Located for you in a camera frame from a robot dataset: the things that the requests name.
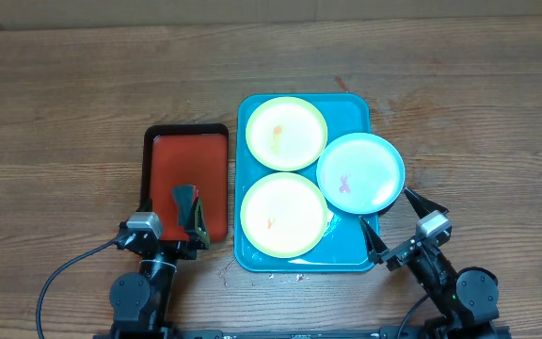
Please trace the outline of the dark green sponge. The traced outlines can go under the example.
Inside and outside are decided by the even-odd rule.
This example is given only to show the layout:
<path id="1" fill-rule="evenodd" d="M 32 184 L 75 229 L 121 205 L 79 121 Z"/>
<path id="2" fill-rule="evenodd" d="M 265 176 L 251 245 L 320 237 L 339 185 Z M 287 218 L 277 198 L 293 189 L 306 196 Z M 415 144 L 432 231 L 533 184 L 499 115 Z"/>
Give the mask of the dark green sponge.
<path id="1" fill-rule="evenodd" d="M 181 185 L 172 188 L 172 198 L 177 207 L 178 225 L 188 225 L 193 215 L 193 206 L 198 197 L 197 188 L 193 185 Z"/>

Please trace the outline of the light blue plate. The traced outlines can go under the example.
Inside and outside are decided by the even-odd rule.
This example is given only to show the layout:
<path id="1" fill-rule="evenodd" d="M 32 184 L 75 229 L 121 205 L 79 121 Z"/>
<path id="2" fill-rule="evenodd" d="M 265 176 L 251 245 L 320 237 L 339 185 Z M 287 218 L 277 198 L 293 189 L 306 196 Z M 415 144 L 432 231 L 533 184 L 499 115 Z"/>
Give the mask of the light blue plate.
<path id="1" fill-rule="evenodd" d="M 378 213 L 402 192 L 406 169 L 386 139 L 369 133 L 336 138 L 317 161 L 317 183 L 326 199 L 344 212 Z"/>

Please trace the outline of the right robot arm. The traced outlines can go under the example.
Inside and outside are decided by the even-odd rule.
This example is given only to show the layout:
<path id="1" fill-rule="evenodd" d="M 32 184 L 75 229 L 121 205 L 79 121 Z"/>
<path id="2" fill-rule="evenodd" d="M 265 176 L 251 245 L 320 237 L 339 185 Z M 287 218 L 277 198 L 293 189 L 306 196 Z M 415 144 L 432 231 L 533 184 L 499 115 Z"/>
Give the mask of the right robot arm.
<path id="1" fill-rule="evenodd" d="M 440 247 L 451 239 L 452 223 L 449 210 L 406 188 L 406 198 L 419 217 L 416 232 L 394 249 L 389 249 L 364 218 L 359 225 L 364 234 L 368 259 L 384 264 L 394 271 L 408 267 L 425 291 L 407 312 L 396 333 L 389 338 L 509 338 L 507 328 L 498 329 L 493 321 L 498 310 L 498 279 L 481 267 L 471 266 L 459 271 L 444 256 Z M 422 326 L 409 327 L 416 310 L 431 300 L 440 312 Z"/>

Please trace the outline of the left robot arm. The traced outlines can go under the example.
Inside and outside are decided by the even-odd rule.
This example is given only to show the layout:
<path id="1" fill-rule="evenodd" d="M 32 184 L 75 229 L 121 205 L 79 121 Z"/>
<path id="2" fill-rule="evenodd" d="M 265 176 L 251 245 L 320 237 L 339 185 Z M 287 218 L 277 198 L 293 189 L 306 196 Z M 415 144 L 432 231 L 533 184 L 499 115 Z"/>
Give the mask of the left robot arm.
<path id="1" fill-rule="evenodd" d="M 180 338 L 175 326 L 166 322 L 171 287 L 180 260 L 194 260 L 197 252 L 210 248 L 201 199 L 176 203 L 179 226 L 186 240 L 164 240 L 160 218 L 147 203 L 120 223 L 114 244 L 140 257 L 139 270 L 118 277 L 109 292 L 113 323 L 106 338 Z"/>

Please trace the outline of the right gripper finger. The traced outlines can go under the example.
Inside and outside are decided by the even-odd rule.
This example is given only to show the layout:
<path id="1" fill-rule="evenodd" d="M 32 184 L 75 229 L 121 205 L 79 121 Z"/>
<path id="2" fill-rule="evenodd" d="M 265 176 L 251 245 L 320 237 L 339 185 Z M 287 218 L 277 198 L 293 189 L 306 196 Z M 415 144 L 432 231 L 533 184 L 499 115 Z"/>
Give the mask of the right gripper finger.
<path id="1" fill-rule="evenodd" d="M 404 189 L 404 193 L 419 219 L 425 218 L 435 211 L 438 211 L 443 215 L 449 213 L 449 210 L 446 207 L 426 199 L 409 187 Z"/>
<path id="2" fill-rule="evenodd" d="M 383 256 L 389 252 L 388 247 L 363 217 L 359 217 L 359 225 L 364 235 L 368 260 L 373 264 L 383 264 Z"/>

